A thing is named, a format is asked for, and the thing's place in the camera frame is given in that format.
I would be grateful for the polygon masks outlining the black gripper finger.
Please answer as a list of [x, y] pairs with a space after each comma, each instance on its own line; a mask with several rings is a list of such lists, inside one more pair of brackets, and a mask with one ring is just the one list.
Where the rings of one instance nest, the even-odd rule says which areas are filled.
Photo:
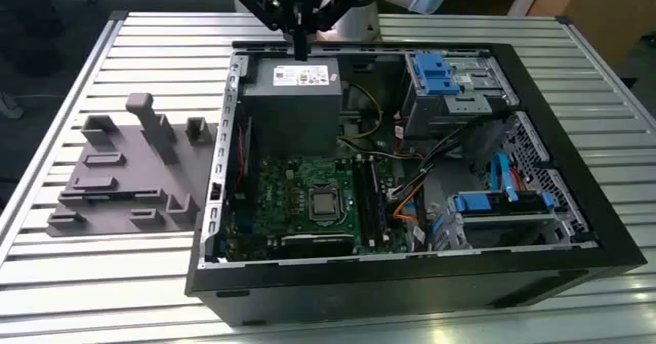
[[292, 54], [296, 61], [303, 60], [303, 34], [296, 26], [296, 19], [292, 13], [292, 4], [287, 1], [275, 0], [236, 0], [263, 25], [271, 31], [281, 31], [292, 43]]
[[310, 52], [308, 37], [327, 31], [354, 6], [354, 0], [303, 0], [302, 3], [302, 60]]

